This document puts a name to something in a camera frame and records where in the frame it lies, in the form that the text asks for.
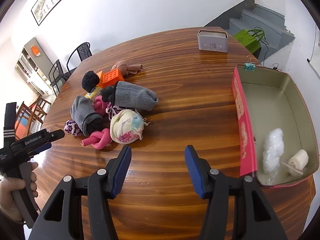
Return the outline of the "person left hand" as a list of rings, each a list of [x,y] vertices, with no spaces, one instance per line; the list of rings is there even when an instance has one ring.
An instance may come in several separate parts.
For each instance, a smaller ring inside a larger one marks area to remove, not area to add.
[[[31,184],[29,188],[32,190],[34,198],[38,197],[36,185],[37,176],[33,172],[33,170],[35,170],[37,167],[37,162],[31,163]],[[10,220],[14,222],[20,222],[22,220],[22,215],[18,210],[16,203],[13,200],[11,192],[16,190],[22,190],[25,188],[25,186],[26,183],[23,179],[4,177],[1,180],[1,213],[3,213],[6,217],[8,217]]]

